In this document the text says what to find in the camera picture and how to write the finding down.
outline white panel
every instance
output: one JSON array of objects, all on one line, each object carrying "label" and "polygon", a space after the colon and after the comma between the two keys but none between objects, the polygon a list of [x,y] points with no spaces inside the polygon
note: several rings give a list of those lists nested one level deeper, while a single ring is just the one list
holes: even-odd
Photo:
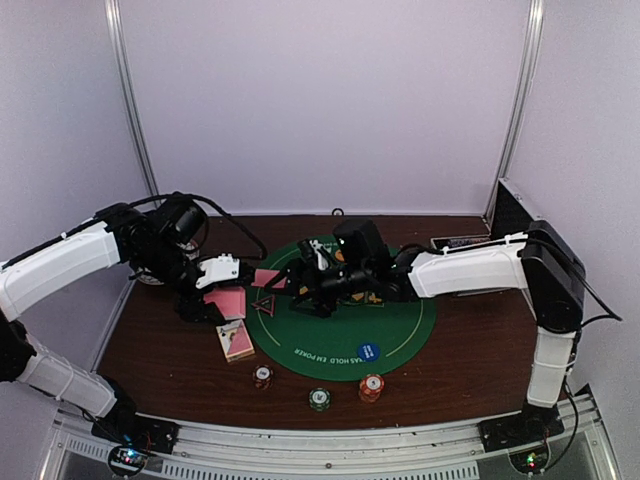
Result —
[{"label": "white panel", "polygon": [[[0,259],[144,195],[101,0],[0,0]],[[29,331],[89,367],[126,282],[87,277],[30,309]],[[33,478],[55,402],[0,384],[3,479]]]},{"label": "white panel", "polygon": [[510,177],[626,318],[585,329],[574,382],[591,383],[624,478],[638,478],[640,3],[549,0],[545,15]]},{"label": "white panel", "polygon": [[526,0],[121,2],[161,190],[235,213],[480,213]]}]

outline green poker chip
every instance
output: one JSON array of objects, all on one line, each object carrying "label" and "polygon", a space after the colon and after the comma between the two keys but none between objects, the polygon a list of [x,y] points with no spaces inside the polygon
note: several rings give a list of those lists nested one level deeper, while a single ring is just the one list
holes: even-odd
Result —
[{"label": "green poker chip", "polygon": [[309,406],[316,412],[324,412],[331,405],[331,394],[324,388],[315,388],[309,393]]}]

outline dark brown tabletop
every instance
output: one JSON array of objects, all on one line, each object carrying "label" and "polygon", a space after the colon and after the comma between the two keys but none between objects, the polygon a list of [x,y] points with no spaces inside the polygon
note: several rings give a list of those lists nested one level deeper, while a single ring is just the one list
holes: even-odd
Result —
[{"label": "dark brown tabletop", "polygon": [[[239,218],[270,251],[307,236],[330,233],[343,217]],[[375,217],[392,246],[436,236],[486,233],[473,217]],[[233,226],[211,219],[206,253],[255,254]],[[520,292],[436,300],[435,329],[424,348],[384,376],[374,404],[358,398],[354,382],[327,382],[295,374],[263,352],[227,364],[215,327],[189,324],[173,311],[166,287],[138,284],[99,368],[116,379],[143,413],[179,420],[281,429],[410,426],[518,410],[529,382],[536,326]],[[271,389],[253,385],[255,366],[275,371]],[[312,388],[331,394],[329,410],[309,407]]]}]

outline poker chip stack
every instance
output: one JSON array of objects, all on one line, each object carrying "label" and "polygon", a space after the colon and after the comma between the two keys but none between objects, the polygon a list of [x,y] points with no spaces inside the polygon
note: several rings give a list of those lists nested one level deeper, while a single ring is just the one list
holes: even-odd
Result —
[{"label": "poker chip stack", "polygon": [[382,394],[384,380],[380,375],[370,374],[360,380],[358,395],[365,403],[374,403]]},{"label": "poker chip stack", "polygon": [[260,390],[266,390],[273,383],[273,370],[266,365],[260,365],[253,371],[253,384]]},{"label": "poker chip stack", "polygon": [[316,412],[324,412],[331,406],[331,394],[324,388],[315,388],[309,393],[309,406]]}]

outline robotic arm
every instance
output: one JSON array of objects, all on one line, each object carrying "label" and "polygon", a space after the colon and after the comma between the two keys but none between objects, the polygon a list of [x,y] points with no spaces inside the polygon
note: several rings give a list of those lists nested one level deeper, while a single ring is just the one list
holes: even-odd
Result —
[{"label": "robotic arm", "polygon": [[254,269],[231,256],[191,260],[187,244],[207,222],[189,195],[174,193],[155,210],[141,213],[116,204],[59,238],[0,267],[0,381],[26,383],[65,400],[98,419],[112,437],[132,437],[135,404],[118,387],[49,351],[17,320],[51,293],[98,270],[129,263],[150,272],[179,294],[176,310],[188,321],[224,321],[203,296],[215,286],[243,285]]},{"label": "robotic arm", "polygon": [[[291,260],[265,289],[294,297],[291,308],[320,317],[361,291],[408,302],[452,292],[527,290],[538,338],[523,411],[482,422],[483,441],[491,451],[562,433],[556,403],[579,339],[584,266],[547,222],[496,242],[442,251],[409,245],[396,256],[371,220],[348,220],[333,233],[344,263],[323,254],[323,265],[322,247],[304,240],[298,244],[302,258]],[[282,279],[284,288],[275,288]]]}]

